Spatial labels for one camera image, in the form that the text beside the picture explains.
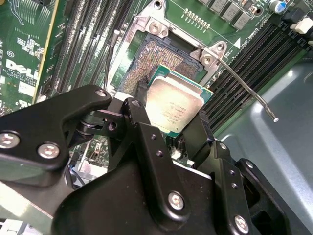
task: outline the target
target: white connector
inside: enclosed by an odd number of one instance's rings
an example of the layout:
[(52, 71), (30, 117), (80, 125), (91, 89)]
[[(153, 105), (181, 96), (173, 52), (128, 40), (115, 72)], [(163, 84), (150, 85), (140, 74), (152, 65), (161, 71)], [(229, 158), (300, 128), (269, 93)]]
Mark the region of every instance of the white connector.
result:
[(293, 29), (300, 34), (306, 34), (311, 27), (313, 27), (313, 20), (307, 17), (299, 21), (298, 23), (291, 25), (290, 29)]

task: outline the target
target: black mechanical arm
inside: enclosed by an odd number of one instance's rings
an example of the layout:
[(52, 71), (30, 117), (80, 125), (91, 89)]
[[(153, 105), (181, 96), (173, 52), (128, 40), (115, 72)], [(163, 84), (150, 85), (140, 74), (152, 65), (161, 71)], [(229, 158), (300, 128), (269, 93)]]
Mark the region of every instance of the black mechanical arm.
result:
[(68, 150), (108, 137), (108, 173), (58, 207), (53, 235), (308, 235), (252, 162), (235, 162), (199, 112), (184, 129), (194, 169), (172, 162), (161, 132), (137, 99), (124, 102), (95, 85), (0, 118), (0, 180), (51, 187)]

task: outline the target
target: black plastic bracket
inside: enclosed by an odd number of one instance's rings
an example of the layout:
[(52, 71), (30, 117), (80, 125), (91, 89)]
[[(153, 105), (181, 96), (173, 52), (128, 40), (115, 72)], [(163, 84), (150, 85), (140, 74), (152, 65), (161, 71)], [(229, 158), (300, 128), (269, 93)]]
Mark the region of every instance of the black plastic bracket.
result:
[[(240, 170), (231, 164), (227, 146), (220, 141), (214, 141), (208, 158), (197, 170), (209, 174), (215, 181), (214, 224), (216, 230), (225, 235), (253, 234)], [(242, 232), (236, 224), (237, 216), (244, 219), (245, 232)]]
[[(107, 108), (110, 101), (108, 92), (87, 85), (1, 117), (0, 133), (15, 134), (19, 143), (0, 148), (0, 180), (36, 186), (57, 182), (68, 162), (69, 139), (79, 119)], [(57, 146), (58, 156), (41, 157), (38, 148), (44, 143)]]
[[(190, 204), (161, 132), (150, 125), (143, 104), (137, 100), (126, 99), (123, 110), (136, 137), (133, 141), (150, 214), (164, 230), (177, 230), (187, 222)], [(172, 195), (181, 208), (171, 205)]]

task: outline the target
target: screw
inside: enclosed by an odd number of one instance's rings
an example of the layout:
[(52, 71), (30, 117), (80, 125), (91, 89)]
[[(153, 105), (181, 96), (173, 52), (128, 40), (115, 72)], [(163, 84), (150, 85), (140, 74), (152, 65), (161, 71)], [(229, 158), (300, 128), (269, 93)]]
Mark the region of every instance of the screw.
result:
[(107, 95), (102, 90), (96, 90), (96, 94), (101, 97), (106, 97)]
[(253, 169), (253, 165), (251, 162), (246, 161), (247, 166), (249, 166), (251, 169)]
[(44, 143), (38, 148), (38, 154), (47, 159), (56, 158), (60, 153), (58, 146), (52, 143)]
[(181, 210), (184, 208), (184, 200), (175, 192), (171, 192), (168, 195), (168, 202), (175, 210)]
[(247, 234), (249, 233), (249, 227), (246, 221), (239, 215), (235, 216), (235, 223), (240, 232)]
[(20, 143), (20, 138), (13, 133), (0, 134), (0, 148), (14, 148)]
[(211, 63), (211, 59), (212, 57), (210, 55), (204, 55), (202, 58), (201, 58), (201, 63), (206, 66), (206, 65), (209, 65)]
[(137, 100), (132, 100), (134, 106), (140, 107), (140, 103)]
[(156, 155), (161, 158), (161, 157), (163, 157), (163, 152), (161, 150), (158, 150), (156, 152)]
[(235, 183), (231, 183), (231, 186), (232, 186), (234, 189), (238, 189), (238, 186), (237, 186)]
[(221, 147), (222, 149), (227, 149), (226, 145), (223, 144), (223, 143), (220, 143), (220, 147)]
[(159, 22), (152, 22), (149, 26), (149, 31), (154, 35), (158, 35), (162, 31), (162, 25)]

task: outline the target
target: capacitor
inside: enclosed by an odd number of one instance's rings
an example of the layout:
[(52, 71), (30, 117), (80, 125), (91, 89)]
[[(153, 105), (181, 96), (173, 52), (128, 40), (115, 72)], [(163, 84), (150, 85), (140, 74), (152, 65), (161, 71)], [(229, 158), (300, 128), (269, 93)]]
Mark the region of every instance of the capacitor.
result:
[(287, 4), (284, 1), (272, 0), (268, 7), (270, 10), (280, 15), (286, 10)]

